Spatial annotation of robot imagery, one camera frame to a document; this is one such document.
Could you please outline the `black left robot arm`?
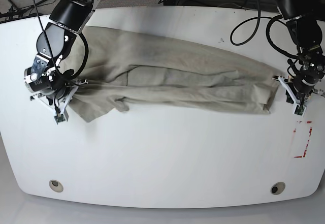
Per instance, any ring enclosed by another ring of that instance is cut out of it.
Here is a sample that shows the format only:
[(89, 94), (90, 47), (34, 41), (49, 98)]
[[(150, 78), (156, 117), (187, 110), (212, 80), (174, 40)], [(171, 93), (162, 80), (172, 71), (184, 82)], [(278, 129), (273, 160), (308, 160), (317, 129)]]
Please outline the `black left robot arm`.
[[(293, 94), (303, 106), (315, 85), (324, 77), (324, 56), (321, 48), (322, 31), (317, 23), (311, 0), (274, 0), (280, 12), (271, 18), (266, 28), (269, 44), (288, 57), (292, 78)], [(283, 19), (290, 37), (297, 47), (297, 54), (290, 54), (277, 47), (270, 37), (273, 23)]]

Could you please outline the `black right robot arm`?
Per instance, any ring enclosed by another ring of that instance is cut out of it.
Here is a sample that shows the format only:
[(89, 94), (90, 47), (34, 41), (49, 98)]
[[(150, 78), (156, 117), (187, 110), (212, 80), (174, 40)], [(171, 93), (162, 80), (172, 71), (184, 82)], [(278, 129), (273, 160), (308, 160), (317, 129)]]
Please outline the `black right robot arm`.
[[(60, 0), (49, 17), (50, 22), (41, 28), (32, 66), (24, 71), (25, 86), (32, 92), (30, 99), (39, 101), (52, 111), (56, 123), (68, 120), (66, 107), (79, 86), (88, 82), (78, 78), (89, 55), (89, 46), (82, 30), (99, 2)], [(69, 55), (76, 37), (80, 37), (85, 48), (81, 66), (77, 71), (69, 69), (61, 72), (59, 64)]]

